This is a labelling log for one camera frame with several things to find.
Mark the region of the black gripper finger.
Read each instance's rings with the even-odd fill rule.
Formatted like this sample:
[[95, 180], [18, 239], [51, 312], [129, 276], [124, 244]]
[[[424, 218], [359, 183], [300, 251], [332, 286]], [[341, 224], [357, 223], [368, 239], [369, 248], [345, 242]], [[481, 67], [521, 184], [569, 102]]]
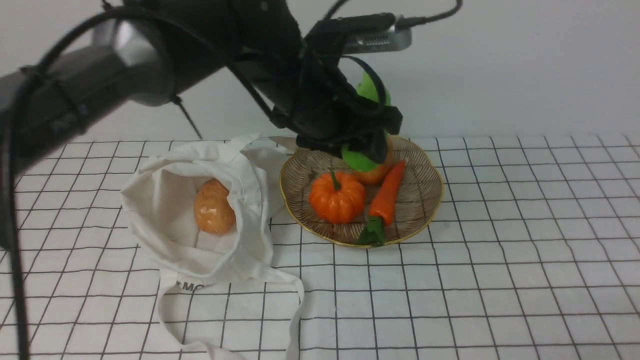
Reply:
[[351, 165], [381, 165], [386, 162], [387, 132], [376, 131], [350, 141]]

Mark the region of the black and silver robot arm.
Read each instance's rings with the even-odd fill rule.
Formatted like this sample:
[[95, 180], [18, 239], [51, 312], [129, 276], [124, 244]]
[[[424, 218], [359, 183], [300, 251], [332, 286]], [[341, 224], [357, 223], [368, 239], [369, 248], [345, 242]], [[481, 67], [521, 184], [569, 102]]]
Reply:
[[45, 57], [1, 78], [1, 247], [13, 249], [16, 177], [128, 101], [158, 107], [222, 68], [269, 121], [310, 150], [349, 145], [382, 161], [402, 114], [358, 95], [338, 68], [406, 50], [421, 18], [334, 18], [303, 36], [285, 0], [125, 0], [74, 27]]

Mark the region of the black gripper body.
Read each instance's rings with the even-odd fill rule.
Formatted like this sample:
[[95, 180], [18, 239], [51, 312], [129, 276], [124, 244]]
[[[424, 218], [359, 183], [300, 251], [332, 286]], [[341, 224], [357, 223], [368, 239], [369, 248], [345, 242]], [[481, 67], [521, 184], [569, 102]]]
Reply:
[[[302, 35], [296, 20], [287, 28], [295, 33], [297, 44], [297, 79], [294, 96], [287, 111], [287, 126], [297, 133], [298, 146], [321, 150], [338, 156], [342, 145], [374, 132], [398, 134], [403, 123], [400, 110], [387, 103], [382, 79], [359, 54], [338, 54], [331, 51], [331, 39]], [[339, 69], [339, 62], [349, 59], [361, 66], [373, 80], [379, 102], [360, 96]]]

